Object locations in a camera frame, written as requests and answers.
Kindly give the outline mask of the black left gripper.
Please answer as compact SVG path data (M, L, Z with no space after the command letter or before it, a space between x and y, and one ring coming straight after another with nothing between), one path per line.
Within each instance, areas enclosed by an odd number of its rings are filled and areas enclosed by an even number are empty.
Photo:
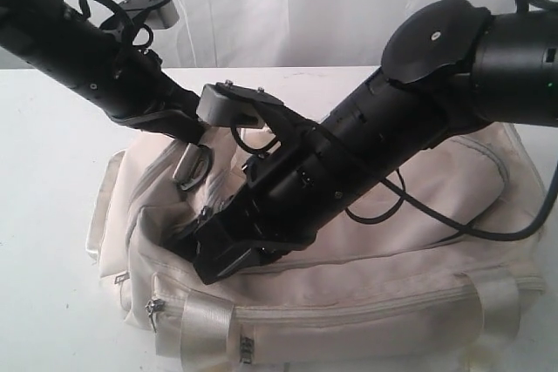
M198 144L206 127L196 118L196 94L174 82L161 65L151 49L120 51L112 63L105 114L127 128Z

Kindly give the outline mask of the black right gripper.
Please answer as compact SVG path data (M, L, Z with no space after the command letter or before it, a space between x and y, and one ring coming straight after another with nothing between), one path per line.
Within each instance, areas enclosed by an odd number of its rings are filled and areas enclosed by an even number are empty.
M214 284L302 251L318 230L392 171L392 135L361 121L304 121L301 144L251 159L246 181L195 231L193 266Z

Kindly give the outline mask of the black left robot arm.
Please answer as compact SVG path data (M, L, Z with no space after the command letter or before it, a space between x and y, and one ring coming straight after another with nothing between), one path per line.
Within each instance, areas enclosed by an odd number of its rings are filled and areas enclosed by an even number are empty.
M197 144L199 97L161 69L153 34L173 0L1 0L1 46L96 105L115 124Z

